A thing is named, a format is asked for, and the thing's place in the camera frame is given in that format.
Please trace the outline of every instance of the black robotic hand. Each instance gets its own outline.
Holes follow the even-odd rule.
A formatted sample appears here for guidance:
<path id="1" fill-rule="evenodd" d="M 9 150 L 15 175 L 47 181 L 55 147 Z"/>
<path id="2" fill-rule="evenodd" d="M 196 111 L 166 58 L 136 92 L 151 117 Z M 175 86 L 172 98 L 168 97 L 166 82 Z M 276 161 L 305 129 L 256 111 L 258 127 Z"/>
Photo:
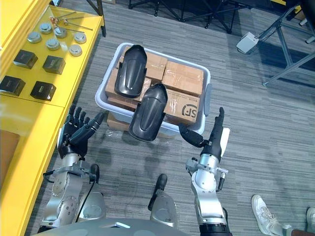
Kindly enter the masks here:
<path id="1" fill-rule="evenodd" d="M 71 105 L 58 137 L 57 147 L 61 158 L 68 153 L 76 153 L 81 157 L 87 154 L 88 139 L 98 130 L 104 113 L 98 113 L 92 120 L 85 115 L 81 107 L 75 109 L 75 105 Z"/>

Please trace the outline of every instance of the white plastic bin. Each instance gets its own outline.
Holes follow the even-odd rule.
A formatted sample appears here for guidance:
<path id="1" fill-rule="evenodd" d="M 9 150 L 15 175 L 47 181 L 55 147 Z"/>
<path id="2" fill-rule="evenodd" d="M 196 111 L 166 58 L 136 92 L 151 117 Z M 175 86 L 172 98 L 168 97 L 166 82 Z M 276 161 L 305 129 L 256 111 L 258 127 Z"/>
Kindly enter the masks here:
<path id="1" fill-rule="evenodd" d="M 124 49 L 127 46 L 132 46 L 132 45 L 133 44 L 131 44 L 131 43 L 122 43 L 121 45 L 118 46 L 118 48 L 114 54 L 114 57 L 112 58 L 112 61 L 110 62 L 109 66 L 106 70 L 103 81 L 100 84 L 100 86 L 96 92 L 96 95 L 95 95 L 95 101 L 96 101 L 98 106 L 100 106 L 101 108 L 103 108 L 105 110 L 110 111 L 113 114 L 113 116 L 115 117 L 115 119 L 120 120 L 120 121 L 124 121 L 127 123 L 131 123 L 132 116 L 133 116 L 134 112 L 120 108 L 120 107 L 116 107 L 114 105 L 107 103 L 107 96 L 105 94 L 105 87 L 107 84 L 107 80 L 110 76 L 110 73 L 111 73 L 112 69 L 115 68 L 115 65 L 118 63 Z M 205 110 L 204 110 L 204 102 L 205 102 L 205 97 L 206 97 L 205 96 L 206 89 L 207 89 L 207 86 L 210 84 L 210 71 L 204 66 L 197 65 L 197 64 L 191 63 L 189 61 L 174 58 L 174 57 L 171 57 L 169 55 L 159 53 L 159 52 L 147 49 L 147 48 L 145 48 L 144 50 L 146 52 L 150 52 L 150 53 L 162 56 L 162 57 L 166 57 L 169 61 L 174 61 L 174 62 L 177 62 L 179 64 L 184 64 L 184 65 L 192 66 L 192 67 L 203 70 L 202 94 L 200 96 L 197 119 L 196 119 L 195 124 L 189 126 L 189 129 L 197 132 L 198 134 L 202 134 L 204 129 L 205 129 L 206 116 L 205 116 Z M 207 105 L 206 106 L 210 105 L 209 102 L 210 102 L 210 98 L 207 95 Z M 164 135 L 167 135 L 167 136 L 174 136 L 174 135 L 179 134 L 179 129 L 178 129 L 177 125 L 170 124 L 170 123 L 163 121 L 159 132 L 164 134 Z"/>

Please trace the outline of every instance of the cable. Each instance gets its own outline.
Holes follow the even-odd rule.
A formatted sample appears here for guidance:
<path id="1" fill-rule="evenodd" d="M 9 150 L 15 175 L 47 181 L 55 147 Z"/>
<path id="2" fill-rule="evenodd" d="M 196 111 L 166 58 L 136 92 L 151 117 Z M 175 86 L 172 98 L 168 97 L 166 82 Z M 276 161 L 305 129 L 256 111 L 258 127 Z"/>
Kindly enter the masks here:
<path id="1" fill-rule="evenodd" d="M 224 212 L 225 212 L 226 224 L 228 225 L 228 214 L 227 214 L 227 210 L 226 210 L 224 207 L 222 207 L 222 208 L 223 208 L 223 210 L 224 210 Z"/>
<path id="2" fill-rule="evenodd" d="M 94 181 L 93 181 L 93 183 L 92 183 L 92 185 L 91 185 L 91 187 L 90 187 L 90 189 L 89 189 L 89 191 L 88 191 L 87 196 L 85 197 L 85 199 L 84 199 L 84 201 L 83 201 L 83 203 L 82 203 L 82 205 L 81 205 L 81 207 L 80 207 L 80 210 L 79 210 L 79 212 L 78 212 L 78 216 L 77 216 L 77 218 L 76 218 L 76 220 L 75 220 L 75 223 L 77 223 L 78 220 L 79 220 L 79 217 L 80 217 L 81 211 L 82 211 L 82 209 L 83 209 L 83 206 L 84 206 L 85 202 L 87 201 L 87 199 L 88 199 L 88 197 L 89 197 L 89 194 L 90 194 L 90 192 L 92 191 L 92 188 L 93 188 L 94 184 L 95 184 L 95 179 L 94 179 Z"/>
<path id="3" fill-rule="evenodd" d="M 52 175 L 52 174 L 54 173 L 54 171 L 55 171 L 55 170 L 53 170 L 53 171 L 48 171 L 48 172 L 46 172 L 46 173 L 43 173 L 44 179 L 45 179 L 46 181 L 48 181 L 49 183 L 54 183 L 54 181 L 48 179 L 48 176 Z"/>
<path id="4" fill-rule="evenodd" d="M 278 29 L 279 27 L 276 27 L 275 30 L 274 30 L 270 35 L 264 37 L 263 39 L 260 39 L 258 43 L 266 41 L 269 37 L 271 37 L 271 36 L 277 31 L 277 29 Z M 253 47 L 251 50 L 249 50 L 249 53 L 243 53 L 240 49 L 237 49 L 237 51 L 238 51 L 239 53 L 241 53 L 241 54 L 244 54 L 244 55 L 252 54 L 252 53 L 255 52 L 256 49 L 258 48 L 258 43 L 257 43 L 257 45 L 256 45 L 255 47 Z"/>

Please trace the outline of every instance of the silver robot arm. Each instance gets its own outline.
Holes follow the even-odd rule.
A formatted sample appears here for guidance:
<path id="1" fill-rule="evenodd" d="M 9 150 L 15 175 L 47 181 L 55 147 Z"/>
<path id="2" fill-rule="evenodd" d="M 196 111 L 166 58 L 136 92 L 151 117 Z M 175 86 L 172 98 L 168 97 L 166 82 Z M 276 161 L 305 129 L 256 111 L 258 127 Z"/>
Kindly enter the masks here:
<path id="1" fill-rule="evenodd" d="M 230 130 L 223 129 L 221 138 L 221 157 L 226 148 Z M 228 170 L 219 167 L 219 160 L 213 155 L 202 154 L 200 161 L 189 159 L 186 169 L 192 173 L 191 189 L 195 195 L 195 207 L 199 225 L 205 223 L 227 224 L 217 192 L 222 188 Z M 220 173 L 220 184 L 217 189 L 216 175 Z"/>
<path id="2" fill-rule="evenodd" d="M 53 176 L 52 196 L 44 210 L 39 233 L 51 228 L 58 228 L 76 222 L 105 217 L 103 196 L 98 190 L 99 168 L 85 161 L 88 139 L 95 133 L 103 121 L 104 113 L 99 113 L 90 120 L 85 118 L 81 108 L 69 109 L 65 124 L 58 136 L 58 151 L 62 158 L 62 167 L 44 173 L 44 177 Z M 90 190 L 81 198 L 85 178 L 90 179 Z"/>
<path id="3" fill-rule="evenodd" d="M 219 164 L 226 149 L 230 130 L 223 128 L 224 109 L 220 108 L 220 115 L 216 117 L 210 138 L 203 137 L 194 131 L 180 125 L 182 137 L 198 148 L 203 148 L 200 160 L 189 159 L 186 169 L 191 175 L 191 189 L 195 195 L 195 208 L 201 235 L 231 236 L 227 218 L 223 212 L 217 192 L 222 190 L 228 170 L 220 168 Z M 217 187 L 216 175 L 220 173 Z"/>

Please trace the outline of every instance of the white device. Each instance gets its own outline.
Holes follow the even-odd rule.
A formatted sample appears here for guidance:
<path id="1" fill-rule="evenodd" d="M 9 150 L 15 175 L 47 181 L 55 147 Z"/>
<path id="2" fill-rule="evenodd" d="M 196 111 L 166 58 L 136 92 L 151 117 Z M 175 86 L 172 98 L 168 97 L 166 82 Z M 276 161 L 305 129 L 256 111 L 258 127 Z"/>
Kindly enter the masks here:
<path id="1" fill-rule="evenodd" d="M 236 47 L 243 53 L 247 53 L 258 43 L 259 39 L 255 37 L 251 32 L 248 32 L 243 36 L 241 41 L 238 42 Z"/>

